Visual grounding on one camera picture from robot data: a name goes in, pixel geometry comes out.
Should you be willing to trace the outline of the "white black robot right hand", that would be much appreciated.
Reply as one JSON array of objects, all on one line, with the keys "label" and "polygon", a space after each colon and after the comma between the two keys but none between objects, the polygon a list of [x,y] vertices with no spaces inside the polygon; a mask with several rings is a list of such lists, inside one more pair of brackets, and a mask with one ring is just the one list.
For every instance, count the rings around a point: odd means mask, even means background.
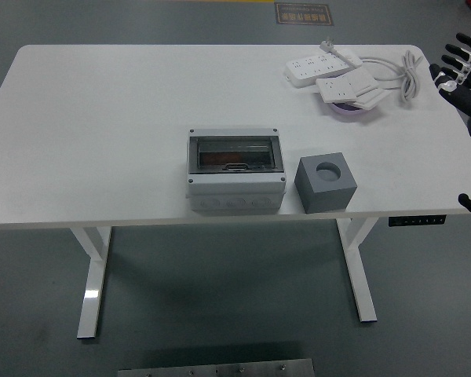
[{"label": "white black robot right hand", "polygon": [[431,64],[429,71],[440,96],[467,115],[471,137],[471,36],[459,32],[456,39],[458,46],[445,46],[447,53],[441,57],[444,64]]}]

